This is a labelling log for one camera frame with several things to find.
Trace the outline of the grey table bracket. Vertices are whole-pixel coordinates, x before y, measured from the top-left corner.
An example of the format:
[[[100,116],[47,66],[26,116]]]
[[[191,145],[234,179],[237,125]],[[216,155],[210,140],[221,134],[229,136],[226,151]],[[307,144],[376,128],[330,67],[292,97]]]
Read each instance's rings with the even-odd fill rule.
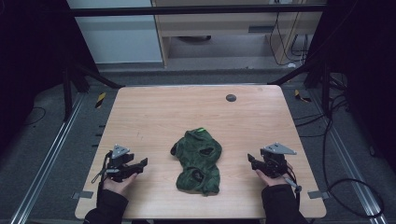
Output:
[[[76,191],[72,194],[71,198],[74,200],[78,200],[80,198],[90,199],[93,195],[92,191]]]
[[[322,199],[322,200],[327,200],[330,198],[330,195],[328,192],[321,192],[319,190],[315,190],[315,191],[308,191],[307,192],[308,196],[310,199]]]

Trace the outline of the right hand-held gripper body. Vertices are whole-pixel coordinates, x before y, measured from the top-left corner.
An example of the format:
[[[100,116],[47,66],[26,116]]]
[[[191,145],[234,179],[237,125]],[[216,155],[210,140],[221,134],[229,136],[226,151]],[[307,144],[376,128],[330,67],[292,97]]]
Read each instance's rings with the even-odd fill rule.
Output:
[[[297,152],[280,143],[273,143],[261,149],[261,155],[264,160],[263,172],[271,177],[278,178],[288,171],[286,155],[296,155]]]

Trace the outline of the person's right hand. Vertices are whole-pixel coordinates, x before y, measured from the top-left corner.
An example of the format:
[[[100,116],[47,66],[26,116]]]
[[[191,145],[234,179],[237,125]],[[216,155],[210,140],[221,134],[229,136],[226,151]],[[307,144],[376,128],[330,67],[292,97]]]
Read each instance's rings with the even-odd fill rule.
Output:
[[[263,173],[261,170],[256,170],[256,174],[262,180],[265,187],[272,187],[277,185],[286,185],[287,180],[290,178],[288,175],[283,175],[282,177],[271,178]]]

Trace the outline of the yellow black striped tape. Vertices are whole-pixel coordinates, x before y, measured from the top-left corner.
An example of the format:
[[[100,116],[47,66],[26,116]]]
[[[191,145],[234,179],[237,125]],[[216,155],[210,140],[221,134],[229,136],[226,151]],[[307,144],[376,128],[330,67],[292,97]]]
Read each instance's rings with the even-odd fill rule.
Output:
[[[312,102],[309,97],[303,97],[298,90],[294,90],[294,98],[306,103]]]
[[[105,97],[106,97],[106,92],[101,92],[101,93],[98,95],[98,98],[97,98],[97,101],[96,101],[96,103],[95,103],[94,108],[100,108],[101,105],[102,105],[102,103],[103,103],[103,101],[104,101],[104,99],[105,99]]]

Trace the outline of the dark green garment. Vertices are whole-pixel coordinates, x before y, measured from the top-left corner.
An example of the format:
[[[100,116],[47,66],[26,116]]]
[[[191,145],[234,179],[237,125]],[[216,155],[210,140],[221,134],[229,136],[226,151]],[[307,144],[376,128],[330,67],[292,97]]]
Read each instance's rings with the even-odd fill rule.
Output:
[[[218,194],[220,174],[217,161],[221,152],[222,146],[205,128],[186,131],[170,150],[182,167],[177,188],[203,195]]]

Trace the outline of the black metal frame stand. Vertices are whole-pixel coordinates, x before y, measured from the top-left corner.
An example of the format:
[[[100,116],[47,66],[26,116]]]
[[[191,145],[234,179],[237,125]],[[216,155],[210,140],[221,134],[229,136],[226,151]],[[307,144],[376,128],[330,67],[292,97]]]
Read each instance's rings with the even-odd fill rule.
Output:
[[[321,108],[326,117],[330,117],[330,66],[324,59],[306,60],[305,64],[292,70],[285,76],[269,82],[269,85],[280,86],[300,74],[307,73],[304,85],[307,88],[314,88],[321,83]]]
[[[68,121],[71,118],[73,111],[71,85],[74,85],[78,92],[87,92],[90,89],[90,84],[85,76],[92,77],[112,89],[122,88],[121,84],[117,84],[101,76],[98,72],[91,70],[87,66],[70,61],[63,70],[64,121]]]

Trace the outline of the light wooden desk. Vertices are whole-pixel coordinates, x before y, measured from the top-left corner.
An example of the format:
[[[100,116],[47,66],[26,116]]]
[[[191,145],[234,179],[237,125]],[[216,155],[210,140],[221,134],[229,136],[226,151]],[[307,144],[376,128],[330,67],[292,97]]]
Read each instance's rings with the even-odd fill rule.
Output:
[[[150,0],[155,7],[299,5],[320,4],[326,0]],[[272,12],[157,15],[161,42],[176,36],[266,34],[277,63],[290,59],[292,41],[297,35],[312,35],[318,27],[319,12]]]

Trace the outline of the black horizontal frame bar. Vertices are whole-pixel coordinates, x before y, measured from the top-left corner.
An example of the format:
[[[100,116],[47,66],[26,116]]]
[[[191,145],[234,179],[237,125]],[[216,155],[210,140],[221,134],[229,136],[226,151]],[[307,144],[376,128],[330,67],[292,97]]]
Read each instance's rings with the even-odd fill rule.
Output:
[[[189,15],[230,13],[272,13],[272,12],[318,12],[327,9],[326,4],[299,5],[229,5],[229,6],[184,6],[184,7],[118,7],[69,9],[74,17],[100,16],[146,16],[146,15]]]

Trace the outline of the person's left hand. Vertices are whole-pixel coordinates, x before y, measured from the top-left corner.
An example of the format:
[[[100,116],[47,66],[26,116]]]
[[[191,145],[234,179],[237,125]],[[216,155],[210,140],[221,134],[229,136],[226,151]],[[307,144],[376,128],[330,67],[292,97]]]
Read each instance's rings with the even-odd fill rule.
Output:
[[[129,188],[132,186],[136,178],[137,174],[132,174],[128,178],[123,179],[121,182],[116,182],[112,179],[107,178],[104,181],[103,190],[109,190],[123,197],[127,197]]]

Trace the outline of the white cabinet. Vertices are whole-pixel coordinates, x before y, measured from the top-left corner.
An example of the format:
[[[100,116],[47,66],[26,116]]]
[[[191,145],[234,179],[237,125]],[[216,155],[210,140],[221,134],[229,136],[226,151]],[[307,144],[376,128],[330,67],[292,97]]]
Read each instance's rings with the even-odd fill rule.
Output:
[[[66,0],[72,9],[151,7],[150,0]],[[161,63],[153,16],[78,17],[96,63]]]

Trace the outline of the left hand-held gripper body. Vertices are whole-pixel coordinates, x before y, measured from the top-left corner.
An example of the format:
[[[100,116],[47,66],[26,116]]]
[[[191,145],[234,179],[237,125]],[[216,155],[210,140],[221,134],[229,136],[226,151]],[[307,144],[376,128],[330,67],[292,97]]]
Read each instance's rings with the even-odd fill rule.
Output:
[[[132,175],[128,173],[130,165],[123,160],[126,154],[132,154],[129,148],[115,145],[108,156],[109,162],[106,166],[106,174],[116,182],[121,182]]]

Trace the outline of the dark curtain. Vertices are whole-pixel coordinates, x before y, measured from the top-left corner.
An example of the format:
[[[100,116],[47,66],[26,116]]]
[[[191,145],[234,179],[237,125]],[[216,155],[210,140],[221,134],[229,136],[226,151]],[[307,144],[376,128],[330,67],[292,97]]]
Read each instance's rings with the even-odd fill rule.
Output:
[[[63,82],[52,34],[77,63],[97,70],[76,20],[44,13],[68,8],[67,0],[0,0],[0,156],[33,110],[35,97]]]
[[[308,57],[347,77],[347,96],[396,173],[396,0],[326,0]]]

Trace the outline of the aluminium floor rail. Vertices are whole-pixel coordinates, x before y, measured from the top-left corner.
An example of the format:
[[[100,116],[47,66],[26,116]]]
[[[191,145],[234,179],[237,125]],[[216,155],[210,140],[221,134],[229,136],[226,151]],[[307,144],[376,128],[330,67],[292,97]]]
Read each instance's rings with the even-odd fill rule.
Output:
[[[45,159],[42,161],[32,184],[27,190],[17,210],[13,214],[9,224],[26,223],[35,205],[35,202],[48,179],[50,171],[52,170],[52,167],[56,162],[61,149],[63,148],[64,141],[76,120],[85,96],[85,93],[77,94],[76,101],[72,104],[72,110],[69,118],[62,123],[62,126],[57,132],[57,135],[54,138]]]
[[[325,131],[323,134],[322,140],[322,170],[323,177],[326,185],[326,192],[329,193],[330,198],[334,199],[340,206],[342,206],[349,213],[355,215],[356,217],[361,217],[364,219],[368,219],[371,224],[389,224],[384,212],[385,212],[385,202],[382,199],[381,195],[375,190],[374,187],[370,186],[365,182],[365,179],[359,170],[356,162],[354,162],[347,152],[347,147],[342,140],[340,133],[336,130],[335,125],[333,124],[333,110],[338,106],[342,105],[345,100],[339,101],[339,96],[336,96],[333,101],[330,103],[330,114],[331,116],[328,118],[325,116],[324,112],[321,108],[321,103],[319,102],[319,94],[310,91],[311,98],[313,100],[314,105],[318,109],[318,111],[323,115],[321,118],[325,124]],[[339,178],[332,182],[328,179],[328,168],[326,164],[326,149],[327,143],[330,142],[332,144],[332,148],[336,155],[338,156],[344,172],[346,173],[346,178]],[[334,193],[334,189],[340,187],[342,184],[349,184],[356,194],[356,197],[359,199],[360,205],[362,207],[362,212],[356,211],[347,205],[346,202],[341,200],[340,196],[337,196]]]

